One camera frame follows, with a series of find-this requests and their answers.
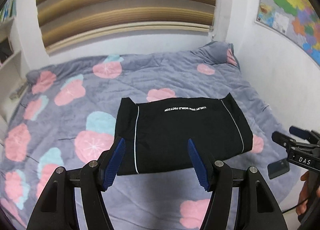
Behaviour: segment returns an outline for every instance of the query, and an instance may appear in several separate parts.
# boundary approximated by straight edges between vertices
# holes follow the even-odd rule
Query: blue gripper pad
[[[104,190],[107,190],[108,187],[112,186],[113,181],[115,180],[116,174],[119,170],[122,158],[125,153],[125,141],[123,138],[119,141],[116,149],[114,150],[109,163],[104,171],[104,179],[102,187]]]
[[[208,180],[207,169],[196,149],[194,142],[191,139],[188,140],[188,153],[189,153],[189,157],[191,159],[193,168],[196,171],[200,185],[204,187],[206,191],[208,191],[210,188],[210,184]]]

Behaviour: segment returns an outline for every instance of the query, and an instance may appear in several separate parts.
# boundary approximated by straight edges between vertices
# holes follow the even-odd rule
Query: metal screw
[[[222,166],[223,166],[223,162],[222,162],[222,161],[215,161],[214,164],[215,164],[217,167],[222,167]]]
[[[258,169],[256,167],[250,167],[249,169],[252,173],[257,173]]]
[[[98,165],[98,162],[97,161],[90,161],[89,162],[89,166],[91,167],[91,168],[94,168],[95,166],[97,166]]]
[[[56,173],[60,174],[60,173],[62,173],[62,172],[63,172],[63,167],[58,167],[58,168],[56,169]]]

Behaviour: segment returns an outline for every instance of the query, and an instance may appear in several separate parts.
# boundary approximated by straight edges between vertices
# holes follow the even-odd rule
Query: human hand
[[[309,192],[308,192],[308,183],[309,183],[309,171],[307,171],[305,174],[303,174],[300,178],[301,181],[304,181],[303,188],[300,192],[299,195],[299,201],[298,204],[304,201],[306,198],[309,197]],[[317,189],[316,194],[318,197],[320,197],[320,188]],[[296,208],[296,213],[299,215],[304,214],[307,210],[307,203],[308,200],[303,202],[300,206]]]

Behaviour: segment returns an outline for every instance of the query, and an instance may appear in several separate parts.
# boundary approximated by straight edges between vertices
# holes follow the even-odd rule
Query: smartphone
[[[279,177],[290,170],[287,159],[279,160],[268,165],[269,179]]]

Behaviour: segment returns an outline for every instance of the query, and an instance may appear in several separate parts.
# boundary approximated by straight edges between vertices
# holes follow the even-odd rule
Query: bed
[[[268,164],[286,157],[271,134],[286,132],[242,78],[232,44],[80,58],[31,71],[27,79],[30,86],[10,121],[0,165],[1,206],[17,229],[26,228],[56,167],[80,168],[110,148],[122,97],[144,103],[170,97],[223,98],[231,93],[252,130],[253,148],[226,163],[239,169],[256,166],[279,203],[300,176],[300,169],[290,165],[286,174],[268,178]],[[117,176],[103,193],[114,228],[136,230],[199,228],[210,196],[193,168]],[[228,229],[233,229],[236,201],[233,195]],[[86,229],[79,189],[76,206],[80,229]]]

